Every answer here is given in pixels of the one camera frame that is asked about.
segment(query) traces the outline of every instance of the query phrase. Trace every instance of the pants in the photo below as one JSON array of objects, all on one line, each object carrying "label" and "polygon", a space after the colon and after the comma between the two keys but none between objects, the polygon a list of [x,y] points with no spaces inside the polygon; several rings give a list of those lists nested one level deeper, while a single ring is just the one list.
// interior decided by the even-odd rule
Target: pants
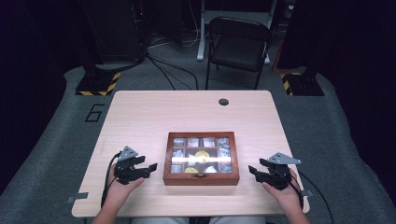
[{"label": "pants", "polygon": [[[265,217],[212,217],[209,224],[265,224]],[[133,224],[189,224],[187,217],[140,217]]]}]

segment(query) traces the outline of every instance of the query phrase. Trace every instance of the wooden table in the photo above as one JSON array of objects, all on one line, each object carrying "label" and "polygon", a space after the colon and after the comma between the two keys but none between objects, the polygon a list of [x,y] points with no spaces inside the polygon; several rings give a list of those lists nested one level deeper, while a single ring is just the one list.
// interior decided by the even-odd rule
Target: wooden table
[{"label": "wooden table", "polygon": [[[219,104],[225,98],[229,104]],[[165,186],[163,167],[170,132],[234,132],[240,181],[237,186]],[[291,155],[290,147],[269,91],[118,91],[92,153],[76,200],[75,217],[95,217],[111,158],[129,146],[146,156],[136,167],[158,162],[121,208],[120,217],[255,216],[282,211],[248,165],[266,171],[259,158],[277,152]],[[304,211],[309,210],[304,199]]]}]

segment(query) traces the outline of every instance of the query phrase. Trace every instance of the speaker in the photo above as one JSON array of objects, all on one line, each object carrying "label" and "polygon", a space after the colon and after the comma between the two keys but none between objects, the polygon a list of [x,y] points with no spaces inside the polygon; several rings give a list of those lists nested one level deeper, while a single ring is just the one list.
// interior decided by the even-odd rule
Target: speaker
[{"label": "speaker", "polygon": [[103,62],[131,62],[146,54],[134,0],[80,0]]}]

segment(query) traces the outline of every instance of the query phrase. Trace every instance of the yellow and black hazard tape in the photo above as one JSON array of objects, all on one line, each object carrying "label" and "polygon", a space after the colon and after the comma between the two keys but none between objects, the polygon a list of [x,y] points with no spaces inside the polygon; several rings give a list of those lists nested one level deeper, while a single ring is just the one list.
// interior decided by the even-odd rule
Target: yellow and black hazard tape
[{"label": "yellow and black hazard tape", "polygon": [[86,95],[86,96],[109,95],[111,94],[111,92],[113,92],[114,88],[116,88],[116,84],[117,81],[119,80],[119,77],[120,77],[120,73],[114,75],[106,91],[76,91],[76,95]]},{"label": "yellow and black hazard tape", "polygon": [[289,84],[288,80],[285,78],[285,75],[287,75],[287,74],[292,74],[292,75],[299,76],[301,73],[281,73],[280,74],[280,77],[282,78],[283,87],[285,88],[286,94],[287,95],[293,95],[293,92],[291,92],[290,84]]}]

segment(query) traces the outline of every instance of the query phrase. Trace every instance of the dark background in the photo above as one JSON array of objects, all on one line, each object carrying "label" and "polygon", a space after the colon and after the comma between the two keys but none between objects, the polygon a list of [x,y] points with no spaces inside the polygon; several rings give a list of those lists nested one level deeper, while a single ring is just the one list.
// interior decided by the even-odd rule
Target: dark background
[{"label": "dark background", "polygon": [[[199,1],[191,3],[199,15]],[[320,64],[319,72],[336,89],[361,157],[377,172],[396,202],[394,5],[389,1],[298,0],[279,67]],[[106,15],[117,14],[116,8],[119,6]],[[79,1],[32,0],[6,1],[0,8],[1,192],[61,102],[64,73],[116,56],[128,61],[140,53],[135,23],[112,26],[99,18],[102,21],[97,23],[103,26],[95,25],[93,31],[91,22],[95,21],[87,18],[87,12],[94,9],[97,5],[84,11]],[[185,10],[189,9],[183,4],[181,11]],[[131,16],[129,11],[123,12],[120,17]],[[109,27],[130,38],[118,39],[118,45],[112,46],[114,36],[100,35],[108,34]],[[119,52],[120,45],[129,50]],[[310,61],[318,52],[323,59]]]}]

